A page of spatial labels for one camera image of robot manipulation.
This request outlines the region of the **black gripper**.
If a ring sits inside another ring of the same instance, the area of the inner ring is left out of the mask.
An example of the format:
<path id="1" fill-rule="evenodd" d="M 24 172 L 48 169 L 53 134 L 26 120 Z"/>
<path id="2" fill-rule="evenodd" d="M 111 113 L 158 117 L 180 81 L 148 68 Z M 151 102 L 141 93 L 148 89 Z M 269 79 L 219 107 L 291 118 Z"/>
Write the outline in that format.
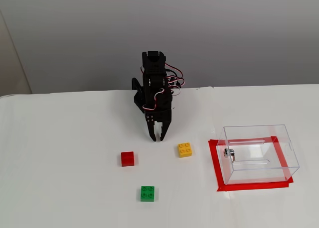
<path id="1" fill-rule="evenodd" d="M 155 136 L 155 132 L 154 132 L 155 121 L 161 122 L 160 140 L 163 141 L 171 123 L 171 116 L 172 116 L 171 109 L 155 111 L 153 112 L 153 114 L 145 113 L 145 119 L 147 122 L 149 135 L 153 141 L 157 140 Z"/>

